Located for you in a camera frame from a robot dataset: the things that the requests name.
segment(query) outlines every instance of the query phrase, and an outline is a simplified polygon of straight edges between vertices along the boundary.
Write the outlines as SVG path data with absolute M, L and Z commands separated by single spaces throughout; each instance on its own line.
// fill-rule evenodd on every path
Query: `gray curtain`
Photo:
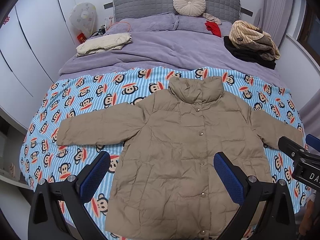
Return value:
M 320 138 L 320 89 L 299 111 L 299 114 L 306 135 L 310 133 Z M 316 154 L 312 148 L 309 148 L 309 151 Z
M 264 0 L 254 25 L 269 33 L 277 46 L 284 36 L 293 0 Z

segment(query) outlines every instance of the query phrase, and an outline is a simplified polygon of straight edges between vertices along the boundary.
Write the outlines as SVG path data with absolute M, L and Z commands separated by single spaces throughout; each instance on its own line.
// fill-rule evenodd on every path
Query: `round pillow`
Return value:
M 205 0 L 173 0 L 173 7 L 180 15 L 197 17 L 205 10 Z

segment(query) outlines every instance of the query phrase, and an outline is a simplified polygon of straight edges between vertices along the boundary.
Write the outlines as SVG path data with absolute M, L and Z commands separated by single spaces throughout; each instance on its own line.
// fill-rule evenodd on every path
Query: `black folded clothing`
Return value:
M 246 61 L 246 62 L 256 62 L 259 65 L 270 68 L 270 69 L 275 69 L 276 67 L 276 62 L 275 60 L 264 60 L 260 57 L 259 52 L 257 51 L 251 51 L 247 49 L 238 49 L 236 48 L 231 40 L 229 39 L 229 36 L 224 36 L 223 38 L 224 41 L 224 46 L 226 49 L 236 58 Z

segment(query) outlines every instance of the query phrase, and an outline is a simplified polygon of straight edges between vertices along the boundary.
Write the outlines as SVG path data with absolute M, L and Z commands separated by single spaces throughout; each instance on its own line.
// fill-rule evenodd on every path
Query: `jacket collar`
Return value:
M 200 79 L 172 77 L 169 91 L 188 104 L 201 104 L 216 101 L 224 92 L 222 78 L 213 76 Z

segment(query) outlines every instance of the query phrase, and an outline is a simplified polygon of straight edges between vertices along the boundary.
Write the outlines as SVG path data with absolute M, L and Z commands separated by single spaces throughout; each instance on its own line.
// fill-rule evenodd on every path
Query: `metal screw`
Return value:
M 279 183 L 280 183 L 281 186 L 284 186 L 286 184 L 284 179 L 279 179 Z
M 46 181 L 46 179 L 41 179 L 41 180 L 39 180 L 38 184 L 42 185 L 45 183 L 45 181 Z
M 70 181 L 70 182 L 73 182 L 74 180 L 76 179 L 76 176 L 75 175 L 70 175 L 67 180 Z
M 255 176 L 249 176 L 249 181 L 250 182 L 256 182 L 257 181 L 257 178 Z

